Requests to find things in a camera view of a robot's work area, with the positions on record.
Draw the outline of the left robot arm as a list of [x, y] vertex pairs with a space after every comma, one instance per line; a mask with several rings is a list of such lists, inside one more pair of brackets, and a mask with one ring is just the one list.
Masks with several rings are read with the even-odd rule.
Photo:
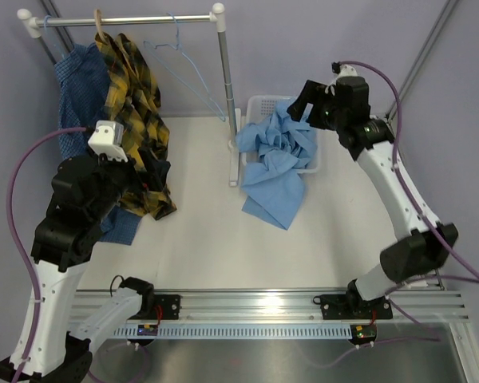
[[17, 349], [0, 361], [6, 382], [81, 382], [93, 355], [120, 324], [165, 318], [153, 284], [129, 277], [97, 312], [68, 329], [79, 282], [103, 235], [101, 223], [126, 192], [147, 188], [135, 160], [104, 154], [69, 158], [59, 165], [52, 188], [27, 258], [37, 278], [33, 301]]

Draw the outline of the light blue wire hanger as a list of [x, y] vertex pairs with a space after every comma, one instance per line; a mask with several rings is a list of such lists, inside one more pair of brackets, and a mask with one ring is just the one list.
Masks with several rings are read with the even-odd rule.
[[[213, 99], [212, 93], [203, 78], [198, 66], [192, 58], [186, 53], [184, 45], [180, 38], [179, 22], [172, 13], [167, 13], [171, 22], [176, 26], [175, 41], [154, 43], [152, 41], [143, 41], [143, 46], [170, 75], [179, 81], [188, 91], [190, 91], [206, 108], [222, 122], [226, 121], [226, 115], [220, 105]], [[164, 59], [163, 51], [171, 50], [177, 64], [170, 64]]]

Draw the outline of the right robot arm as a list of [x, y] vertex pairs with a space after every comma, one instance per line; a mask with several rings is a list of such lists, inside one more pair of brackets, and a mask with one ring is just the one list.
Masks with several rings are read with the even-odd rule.
[[423, 202], [395, 148], [389, 125], [372, 116], [369, 86], [363, 77], [346, 76], [331, 85], [308, 80], [288, 107], [293, 121], [332, 130], [353, 161], [367, 174], [393, 225], [396, 241], [382, 250], [378, 264], [346, 289], [347, 311], [370, 318], [386, 304], [386, 292], [413, 277], [442, 268], [458, 238], [454, 224], [444, 224]]

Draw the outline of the light blue shirt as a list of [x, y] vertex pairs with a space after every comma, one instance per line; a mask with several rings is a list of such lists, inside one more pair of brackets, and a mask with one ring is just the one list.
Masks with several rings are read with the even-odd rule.
[[269, 116], [246, 124], [236, 135], [239, 152], [258, 156], [244, 169], [241, 189], [247, 198], [243, 212], [284, 230], [292, 224], [306, 194], [299, 171], [318, 150], [315, 129], [289, 116], [292, 102], [277, 101]]

